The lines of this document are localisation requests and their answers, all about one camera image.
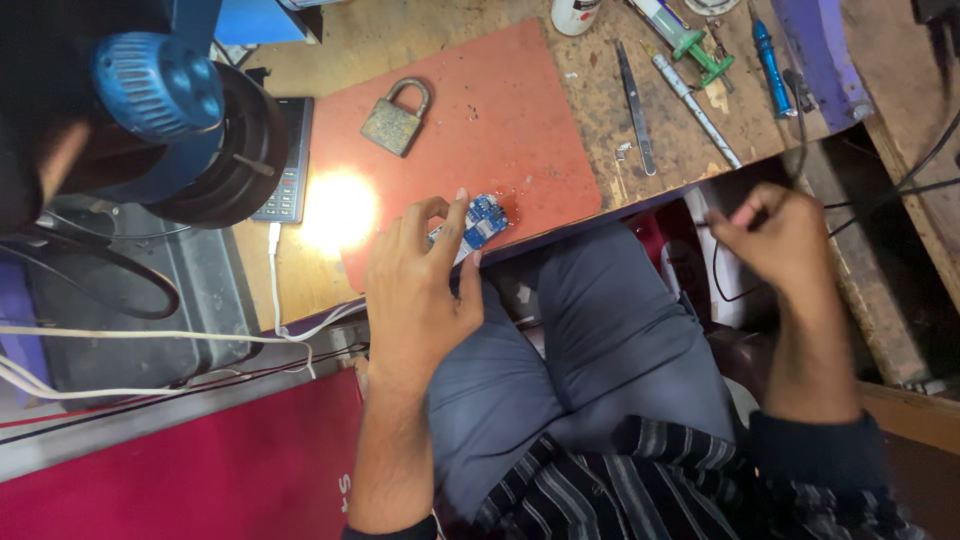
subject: striped shirt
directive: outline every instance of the striped shirt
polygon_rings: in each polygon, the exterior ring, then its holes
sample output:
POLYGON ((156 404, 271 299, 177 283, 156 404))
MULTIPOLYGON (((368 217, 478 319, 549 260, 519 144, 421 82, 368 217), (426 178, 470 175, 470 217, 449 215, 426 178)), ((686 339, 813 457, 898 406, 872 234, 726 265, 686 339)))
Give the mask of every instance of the striped shirt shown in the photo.
MULTIPOLYGON (((572 454, 542 436, 483 502, 470 536, 925 537, 891 497, 882 435, 869 415, 810 426, 755 413, 746 448, 639 417, 612 438, 618 454, 572 454)), ((392 538, 434 538, 433 520, 392 538)))

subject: circuit board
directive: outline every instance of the circuit board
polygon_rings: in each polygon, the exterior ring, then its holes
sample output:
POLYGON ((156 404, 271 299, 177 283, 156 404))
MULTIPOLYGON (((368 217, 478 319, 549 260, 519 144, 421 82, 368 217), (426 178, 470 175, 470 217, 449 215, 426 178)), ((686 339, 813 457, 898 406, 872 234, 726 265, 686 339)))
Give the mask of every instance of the circuit board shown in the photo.
MULTIPOLYGON (((497 233, 510 225, 507 214, 497 204, 496 197, 489 194, 480 195, 470 201, 467 209, 467 223, 464 226, 464 239, 460 242, 460 251, 453 265, 456 266, 470 253, 483 247, 497 233)), ((437 234, 444 226, 434 229, 427 235, 427 245, 433 247, 437 234)))

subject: brass padlock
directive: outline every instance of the brass padlock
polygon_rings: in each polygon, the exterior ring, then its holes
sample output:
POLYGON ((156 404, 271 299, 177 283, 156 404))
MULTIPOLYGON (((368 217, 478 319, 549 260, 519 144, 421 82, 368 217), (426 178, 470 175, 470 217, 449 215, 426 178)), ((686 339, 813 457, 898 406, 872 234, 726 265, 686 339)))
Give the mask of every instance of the brass padlock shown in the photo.
POLYGON ((360 128, 360 135, 402 158, 420 129, 420 122, 428 105, 430 105, 430 90, 426 89, 426 85, 419 79, 404 77, 390 88, 387 97, 376 100, 370 116, 364 122, 363 128, 360 128), (400 90, 408 85, 416 86, 423 93, 423 99, 416 114, 411 114, 393 103, 400 90))

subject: bright light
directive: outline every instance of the bright light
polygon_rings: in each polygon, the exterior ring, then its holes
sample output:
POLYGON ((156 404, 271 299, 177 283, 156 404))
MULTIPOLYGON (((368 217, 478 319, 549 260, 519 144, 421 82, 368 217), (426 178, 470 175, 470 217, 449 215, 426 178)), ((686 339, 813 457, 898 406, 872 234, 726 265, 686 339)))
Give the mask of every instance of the bright light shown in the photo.
POLYGON ((360 244, 372 232, 376 197, 363 176, 324 173, 313 179, 306 197, 300 238, 324 257, 340 258, 340 248, 360 244))

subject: padlock shackle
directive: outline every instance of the padlock shackle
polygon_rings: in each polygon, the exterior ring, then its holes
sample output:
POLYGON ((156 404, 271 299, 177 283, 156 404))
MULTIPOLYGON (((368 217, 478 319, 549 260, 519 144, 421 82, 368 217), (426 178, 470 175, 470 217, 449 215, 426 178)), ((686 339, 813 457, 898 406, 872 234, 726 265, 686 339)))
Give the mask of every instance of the padlock shackle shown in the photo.
POLYGON ((420 89, 420 92, 423 94, 423 99, 420 100, 420 108, 417 109, 417 118, 423 119, 423 113, 426 112, 426 108, 430 105, 430 90, 426 89, 426 85, 416 77, 404 77, 400 79, 390 88, 390 91, 387 92, 387 101, 393 102, 397 94, 400 93, 400 90, 404 86, 416 86, 420 89))

